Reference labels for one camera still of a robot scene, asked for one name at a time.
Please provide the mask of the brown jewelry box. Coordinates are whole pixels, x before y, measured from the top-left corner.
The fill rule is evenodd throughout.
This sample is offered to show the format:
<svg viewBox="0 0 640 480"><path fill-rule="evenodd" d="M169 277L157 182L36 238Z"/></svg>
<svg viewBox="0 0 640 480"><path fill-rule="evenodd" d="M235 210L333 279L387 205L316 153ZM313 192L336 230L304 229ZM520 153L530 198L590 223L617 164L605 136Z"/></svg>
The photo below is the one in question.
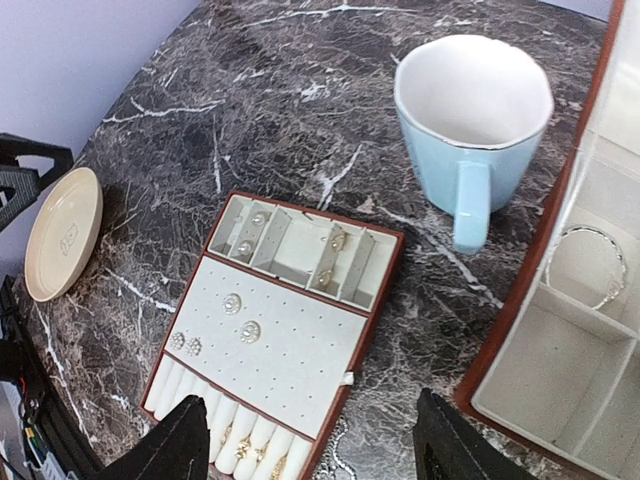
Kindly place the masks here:
<svg viewBox="0 0 640 480"><path fill-rule="evenodd" d="M639 475L639 5L618 1L574 150L458 407L593 478Z"/></svg>

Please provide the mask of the brown jewelry tray insert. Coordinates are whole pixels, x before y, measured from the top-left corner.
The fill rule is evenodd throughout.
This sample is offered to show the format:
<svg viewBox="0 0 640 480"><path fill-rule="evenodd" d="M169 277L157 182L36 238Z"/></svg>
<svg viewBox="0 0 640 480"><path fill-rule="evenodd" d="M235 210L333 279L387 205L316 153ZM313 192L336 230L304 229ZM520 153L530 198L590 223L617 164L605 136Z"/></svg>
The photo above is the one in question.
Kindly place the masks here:
<svg viewBox="0 0 640 480"><path fill-rule="evenodd" d="M252 217L264 212L263 226ZM163 419L201 396L209 462L234 479L310 479L370 346L404 249L401 233L234 191L159 350L141 406ZM242 298L226 315L222 300ZM243 343L243 323L261 336ZM172 333L181 350L168 348ZM190 338L202 351L189 356Z"/></svg>

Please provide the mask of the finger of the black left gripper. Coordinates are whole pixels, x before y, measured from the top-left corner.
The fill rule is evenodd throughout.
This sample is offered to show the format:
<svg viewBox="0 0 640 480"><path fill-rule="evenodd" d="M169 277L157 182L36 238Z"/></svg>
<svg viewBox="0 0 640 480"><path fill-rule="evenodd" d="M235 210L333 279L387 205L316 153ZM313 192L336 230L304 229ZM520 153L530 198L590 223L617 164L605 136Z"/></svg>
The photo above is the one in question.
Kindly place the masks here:
<svg viewBox="0 0 640 480"><path fill-rule="evenodd" d="M21 167L21 156L49 158L53 166L42 176L35 168ZM36 202L51 184L69 172L74 164L70 148L1 133L1 191L7 201L1 203L1 230Z"/></svg>

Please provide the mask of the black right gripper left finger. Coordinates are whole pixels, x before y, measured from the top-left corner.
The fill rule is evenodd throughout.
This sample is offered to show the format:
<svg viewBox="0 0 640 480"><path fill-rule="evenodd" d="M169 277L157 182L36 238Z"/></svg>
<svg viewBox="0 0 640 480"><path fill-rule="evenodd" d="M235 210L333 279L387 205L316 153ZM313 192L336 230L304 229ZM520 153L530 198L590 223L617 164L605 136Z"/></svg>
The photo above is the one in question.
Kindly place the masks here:
<svg viewBox="0 0 640 480"><path fill-rule="evenodd" d="M207 479L209 429L204 399L185 397L103 479Z"/></svg>

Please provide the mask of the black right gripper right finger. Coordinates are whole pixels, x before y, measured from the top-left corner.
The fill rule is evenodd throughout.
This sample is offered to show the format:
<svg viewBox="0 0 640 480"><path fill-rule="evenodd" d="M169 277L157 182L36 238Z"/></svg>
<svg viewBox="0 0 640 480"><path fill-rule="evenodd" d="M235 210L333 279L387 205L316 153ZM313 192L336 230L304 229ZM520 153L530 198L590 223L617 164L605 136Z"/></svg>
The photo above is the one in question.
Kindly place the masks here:
<svg viewBox="0 0 640 480"><path fill-rule="evenodd" d="M440 395L424 388L413 427L418 479L531 479L476 431Z"/></svg>

